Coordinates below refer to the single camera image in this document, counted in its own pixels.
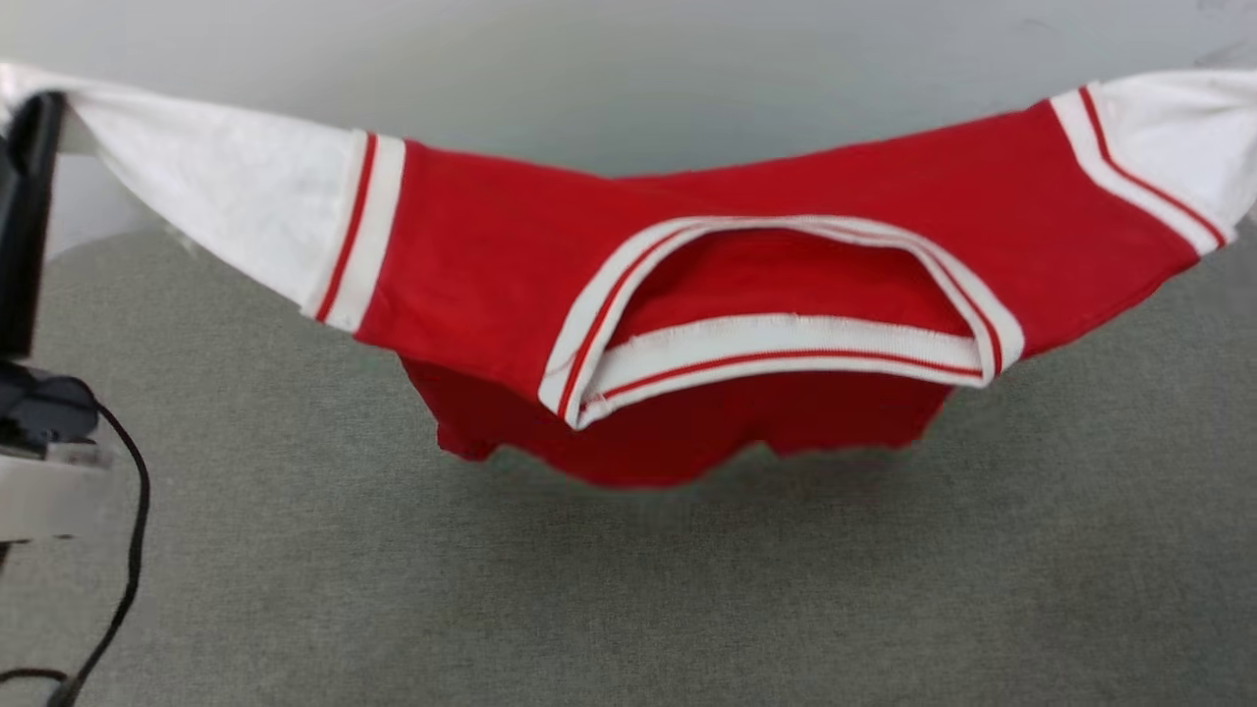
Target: red and white jersey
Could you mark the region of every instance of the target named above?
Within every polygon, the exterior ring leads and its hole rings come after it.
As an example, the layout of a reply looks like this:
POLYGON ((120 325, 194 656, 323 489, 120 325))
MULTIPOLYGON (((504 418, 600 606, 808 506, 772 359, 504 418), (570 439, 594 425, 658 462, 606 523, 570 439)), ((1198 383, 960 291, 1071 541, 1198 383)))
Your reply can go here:
POLYGON ((266 150, 304 150, 307 174, 260 179, 241 159, 209 180, 265 187, 244 200, 251 242, 197 231, 214 219, 166 182, 132 187, 308 315, 396 351, 446 448, 515 444, 615 484, 689 478, 753 440, 906 444, 952 386, 1134 306, 1229 243, 1257 198, 1253 72, 1135 77, 634 179, 261 125, 266 150), (294 235, 277 209, 318 219, 294 235), (289 252, 293 272, 254 262, 289 252))

